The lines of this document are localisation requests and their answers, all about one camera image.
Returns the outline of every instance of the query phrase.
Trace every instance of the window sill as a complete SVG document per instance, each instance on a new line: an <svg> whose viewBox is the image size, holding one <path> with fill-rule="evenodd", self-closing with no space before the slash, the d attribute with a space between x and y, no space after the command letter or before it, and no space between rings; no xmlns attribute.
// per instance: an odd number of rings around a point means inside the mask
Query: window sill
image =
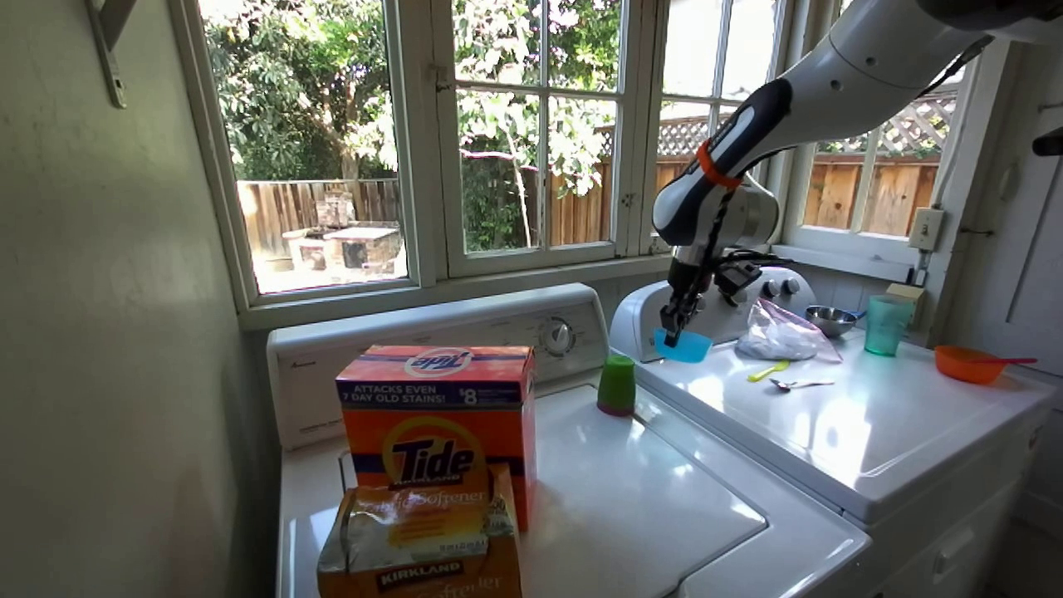
<svg viewBox="0 0 1063 598"><path fill-rule="evenodd" d="M246 332L269 332L284 325L307 325L321 317L349 317L367 311L385 311L385 310L413 310L428 302L453 302L467 294L496 294L496 291L515 291L515 289L540 289L558 282L612 282L612 279L632 279L632 274L668 274L668 256L638 256L638 260L612 260L612 261L581 261L565 270L527 270L527 271L508 271L508 274L475 274L475 279L450 279L440 285L379 285L379 289L358 289L349 294L298 294L289 302L269 302L253 304L240 314Z"/></svg>
<svg viewBox="0 0 1063 598"><path fill-rule="evenodd" d="M807 245L774 245L774 256L795 260L801 265L832 270L832 271L849 271L865 279L906 279L911 261L883 260L883 256L854 256L854 251L827 251L827 250L807 250Z"/></svg>

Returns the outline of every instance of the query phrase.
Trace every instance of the orange box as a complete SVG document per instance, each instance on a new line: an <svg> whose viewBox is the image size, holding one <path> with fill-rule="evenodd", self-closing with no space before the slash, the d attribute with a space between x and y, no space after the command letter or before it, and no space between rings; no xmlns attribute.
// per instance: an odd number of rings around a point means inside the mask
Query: orange box
<svg viewBox="0 0 1063 598"><path fill-rule="evenodd" d="M321 598L517 598L522 561L512 477L488 472L485 488L346 490L320 555Z"/></svg>
<svg viewBox="0 0 1063 598"><path fill-rule="evenodd" d="M527 344L373 344L334 376L358 485L485 485L508 466L517 529L535 496Z"/></svg>

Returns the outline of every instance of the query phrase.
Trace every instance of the green cup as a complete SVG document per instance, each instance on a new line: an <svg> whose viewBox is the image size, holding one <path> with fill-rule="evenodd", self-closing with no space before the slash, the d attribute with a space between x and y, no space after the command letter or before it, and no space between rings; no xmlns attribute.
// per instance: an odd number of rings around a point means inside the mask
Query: green cup
<svg viewBox="0 0 1063 598"><path fill-rule="evenodd" d="M895 294L872 294L867 302L867 332L865 352L872 355L897 355L897 344L914 317L914 302Z"/></svg>
<svg viewBox="0 0 1063 598"><path fill-rule="evenodd" d="M608 355L598 378L598 407L608 416L633 416L633 363Z"/></svg>

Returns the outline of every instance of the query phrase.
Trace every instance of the blue cup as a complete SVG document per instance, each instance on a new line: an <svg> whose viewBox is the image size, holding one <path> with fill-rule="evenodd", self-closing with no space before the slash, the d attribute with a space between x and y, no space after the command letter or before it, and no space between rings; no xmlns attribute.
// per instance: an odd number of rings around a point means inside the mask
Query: blue cup
<svg viewBox="0 0 1063 598"><path fill-rule="evenodd" d="M865 352L897 355L897 344L899 344L906 325L914 322L914 314L917 314L914 302L905 302L895 294L872 294Z"/></svg>

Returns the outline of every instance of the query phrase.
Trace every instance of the wall hook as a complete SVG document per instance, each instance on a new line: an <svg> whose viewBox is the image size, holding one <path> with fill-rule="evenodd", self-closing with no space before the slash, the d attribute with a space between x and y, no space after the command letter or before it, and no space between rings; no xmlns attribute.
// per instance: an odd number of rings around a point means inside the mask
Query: wall hook
<svg viewBox="0 0 1063 598"><path fill-rule="evenodd" d="M92 40L95 40L95 56L102 65L102 83L108 83L112 105L126 105L126 88L122 88L119 65L112 60L112 46L119 44L134 7L137 7L137 0L108 0L102 7L95 7L95 0L88 0Z"/></svg>

